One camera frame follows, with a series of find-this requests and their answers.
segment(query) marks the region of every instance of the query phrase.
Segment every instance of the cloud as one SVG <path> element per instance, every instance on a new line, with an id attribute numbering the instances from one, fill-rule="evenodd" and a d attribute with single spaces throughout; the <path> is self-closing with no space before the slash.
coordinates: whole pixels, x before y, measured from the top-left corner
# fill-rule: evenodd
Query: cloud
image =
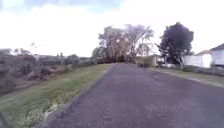
<path id="1" fill-rule="evenodd" d="M 18 12 L 32 10 L 45 4 L 56 6 L 88 6 L 91 11 L 104 11 L 118 8 L 123 0 L 3 0 L 3 9 Z"/>
<path id="2" fill-rule="evenodd" d="M 106 26 L 150 25 L 155 31 L 152 42 L 159 43 L 165 27 L 180 21 L 194 31 L 193 50 L 200 52 L 224 42 L 221 5 L 208 0 L 125 0 L 119 8 L 105 11 L 56 4 L 33 7 L 25 14 L 3 11 L 0 13 L 0 47 L 31 49 L 30 44 L 35 42 L 37 48 L 31 49 L 34 53 L 90 56 L 98 45 L 98 34 Z"/>

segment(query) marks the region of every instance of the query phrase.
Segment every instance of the wall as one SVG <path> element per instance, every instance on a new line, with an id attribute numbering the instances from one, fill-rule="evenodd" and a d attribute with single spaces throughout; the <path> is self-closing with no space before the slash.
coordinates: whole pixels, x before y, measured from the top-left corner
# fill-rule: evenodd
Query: wall
<path id="1" fill-rule="evenodd" d="M 183 62 L 185 65 L 210 68 L 212 57 L 210 54 L 203 54 L 200 56 L 184 56 Z"/>
<path id="2" fill-rule="evenodd" d="M 185 65 L 203 67 L 203 58 L 202 56 L 184 56 L 183 63 Z"/>
<path id="3" fill-rule="evenodd" d="M 211 67 L 211 64 L 212 64 L 211 54 L 204 54 L 202 56 L 202 60 L 203 60 L 203 67 L 205 67 L 205 68 L 210 68 Z"/>
<path id="4" fill-rule="evenodd" d="M 212 64 L 224 65 L 224 50 L 212 51 Z"/>

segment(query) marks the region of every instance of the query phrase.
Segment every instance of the roof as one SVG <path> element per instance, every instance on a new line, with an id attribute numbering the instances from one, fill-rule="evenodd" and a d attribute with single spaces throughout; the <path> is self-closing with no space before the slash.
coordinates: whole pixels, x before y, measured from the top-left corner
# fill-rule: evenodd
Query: roof
<path id="1" fill-rule="evenodd" d="M 204 55 L 204 54 L 211 54 L 211 52 L 209 50 L 204 50 L 199 52 L 198 54 L 195 54 L 195 56 L 200 56 L 200 55 Z"/>
<path id="2" fill-rule="evenodd" d="M 224 49 L 224 43 L 217 47 L 212 48 L 211 50 L 220 50 L 220 49 Z"/>

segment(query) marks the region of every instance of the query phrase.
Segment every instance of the grass verge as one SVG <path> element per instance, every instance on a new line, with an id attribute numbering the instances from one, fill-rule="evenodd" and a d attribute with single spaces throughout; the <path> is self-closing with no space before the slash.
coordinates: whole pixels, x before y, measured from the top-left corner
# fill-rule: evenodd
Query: grass verge
<path id="1" fill-rule="evenodd" d="M 224 87 L 224 77 L 221 76 L 206 75 L 194 72 L 184 72 L 173 69 L 162 69 L 162 68 L 150 68 L 150 69 L 202 83 Z"/>
<path id="2" fill-rule="evenodd" d="M 57 79 L 0 97 L 0 112 L 15 128 L 31 128 L 59 106 L 87 90 L 113 64 L 77 69 Z"/>

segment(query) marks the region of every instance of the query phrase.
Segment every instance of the road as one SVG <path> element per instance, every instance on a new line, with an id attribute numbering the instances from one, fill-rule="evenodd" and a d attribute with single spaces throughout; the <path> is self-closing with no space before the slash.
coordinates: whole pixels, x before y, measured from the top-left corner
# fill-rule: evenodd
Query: road
<path id="1" fill-rule="evenodd" d="M 45 128 L 224 128 L 224 88 L 114 66 Z"/>

